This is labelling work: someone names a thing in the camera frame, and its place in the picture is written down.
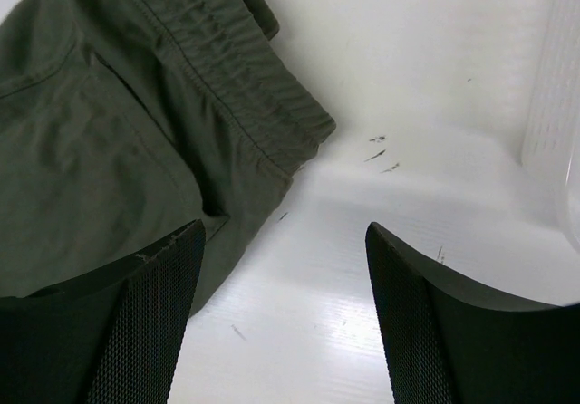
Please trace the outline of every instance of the black mark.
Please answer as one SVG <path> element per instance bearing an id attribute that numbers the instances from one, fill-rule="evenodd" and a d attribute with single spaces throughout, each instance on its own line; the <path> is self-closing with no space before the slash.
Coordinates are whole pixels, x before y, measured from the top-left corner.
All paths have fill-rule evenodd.
<path id="1" fill-rule="evenodd" d="M 391 173 L 391 172 L 395 171 L 397 168 L 399 168 L 400 166 L 401 166 L 401 163 L 398 162 L 397 164 L 395 164 L 391 168 L 387 168 L 386 170 L 382 171 L 381 173 Z"/>
<path id="2" fill-rule="evenodd" d="M 246 336 L 244 336 L 242 332 L 238 330 L 234 324 L 232 324 L 232 330 L 236 335 L 238 335 L 242 339 L 242 341 L 247 342 Z"/>
<path id="3" fill-rule="evenodd" d="M 369 162 L 369 161 L 372 161 L 373 159 L 377 159 L 378 157 L 381 157 L 382 155 L 384 155 L 384 152 L 386 152 L 386 151 L 387 151 L 387 149 L 381 150 L 374 157 L 370 157 L 370 158 L 366 159 L 364 162 Z"/>
<path id="4" fill-rule="evenodd" d="M 445 252 L 443 252 L 443 245 L 440 247 L 439 252 L 437 253 L 437 262 L 441 265 L 445 264 Z"/>

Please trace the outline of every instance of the green shorts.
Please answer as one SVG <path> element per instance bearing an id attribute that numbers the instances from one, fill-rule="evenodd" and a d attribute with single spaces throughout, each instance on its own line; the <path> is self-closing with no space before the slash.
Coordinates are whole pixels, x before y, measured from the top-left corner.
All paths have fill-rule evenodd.
<path id="1" fill-rule="evenodd" d="M 192 313 L 334 121 L 264 0 L 23 0 L 0 26 L 0 297 L 201 219 Z"/>

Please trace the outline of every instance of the clothing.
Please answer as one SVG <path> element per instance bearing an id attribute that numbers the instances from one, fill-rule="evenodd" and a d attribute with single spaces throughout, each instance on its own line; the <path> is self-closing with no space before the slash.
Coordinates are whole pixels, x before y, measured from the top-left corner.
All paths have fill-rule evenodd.
<path id="1" fill-rule="evenodd" d="M 192 313 L 334 121 L 264 0 L 23 0 L 0 26 L 0 296 L 201 219 Z"/>

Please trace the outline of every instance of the olive green pants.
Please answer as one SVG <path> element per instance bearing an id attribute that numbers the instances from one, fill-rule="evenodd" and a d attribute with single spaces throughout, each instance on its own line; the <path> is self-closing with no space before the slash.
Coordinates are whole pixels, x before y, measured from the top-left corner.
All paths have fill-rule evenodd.
<path id="1" fill-rule="evenodd" d="M 0 26 L 0 297 L 200 218 L 192 313 L 334 122 L 264 0 L 23 0 Z"/>

